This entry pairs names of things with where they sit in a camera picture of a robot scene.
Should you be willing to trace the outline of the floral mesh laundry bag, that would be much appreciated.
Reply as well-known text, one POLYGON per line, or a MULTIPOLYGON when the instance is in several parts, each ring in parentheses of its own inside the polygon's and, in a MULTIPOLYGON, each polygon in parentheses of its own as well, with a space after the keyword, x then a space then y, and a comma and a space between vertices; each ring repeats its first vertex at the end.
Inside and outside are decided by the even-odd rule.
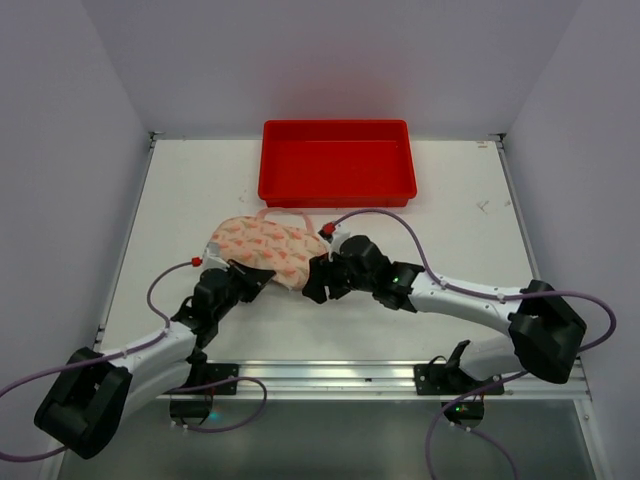
POLYGON ((253 216, 229 218, 215 229, 209 242, 219 245, 228 264, 236 262, 274 270, 274 282, 297 291, 303 289, 308 279, 309 260, 328 253, 311 219, 301 211, 283 208, 266 208, 253 216), (269 220, 267 216, 276 211, 297 216, 304 225, 296 227, 269 220))

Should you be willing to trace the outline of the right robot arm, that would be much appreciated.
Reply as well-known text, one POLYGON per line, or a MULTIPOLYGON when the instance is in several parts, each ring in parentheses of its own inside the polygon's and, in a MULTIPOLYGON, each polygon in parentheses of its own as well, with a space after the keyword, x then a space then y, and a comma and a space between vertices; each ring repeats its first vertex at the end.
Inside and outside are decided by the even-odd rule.
POLYGON ((586 333, 584 320, 549 284, 523 289, 487 287, 431 277, 421 265, 390 261, 366 236, 345 240, 310 261, 305 297, 322 304, 367 292, 391 310, 437 313, 497 332, 460 342, 447 361, 449 376, 474 382, 526 371, 553 384, 568 381, 586 333))

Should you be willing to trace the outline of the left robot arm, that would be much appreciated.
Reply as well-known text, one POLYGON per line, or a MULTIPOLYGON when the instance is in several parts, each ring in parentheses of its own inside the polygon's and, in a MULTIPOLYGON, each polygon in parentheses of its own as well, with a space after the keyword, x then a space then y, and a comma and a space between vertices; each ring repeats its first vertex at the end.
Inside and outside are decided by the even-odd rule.
POLYGON ((57 370, 34 416, 37 428, 83 459, 101 452, 120 423, 162 394, 236 389, 232 364, 210 365, 204 352, 219 323, 239 303, 253 301, 275 276, 236 262, 201 273, 191 296, 164 326, 105 353, 84 347, 57 370))

